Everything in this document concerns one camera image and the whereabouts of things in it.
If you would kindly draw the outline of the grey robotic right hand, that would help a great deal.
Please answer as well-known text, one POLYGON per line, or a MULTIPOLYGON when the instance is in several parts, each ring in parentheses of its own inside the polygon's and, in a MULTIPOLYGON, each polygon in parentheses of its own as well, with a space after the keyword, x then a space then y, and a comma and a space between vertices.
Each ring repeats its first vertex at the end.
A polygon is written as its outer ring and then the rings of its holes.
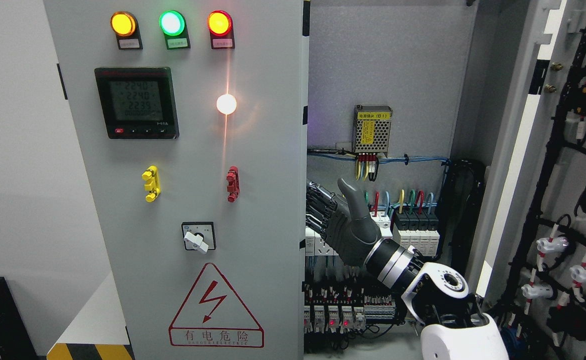
POLYGON ((340 194, 319 183, 306 182, 306 226, 332 248, 344 264, 362 266, 381 231, 371 219, 364 192, 343 178, 338 179, 340 194))

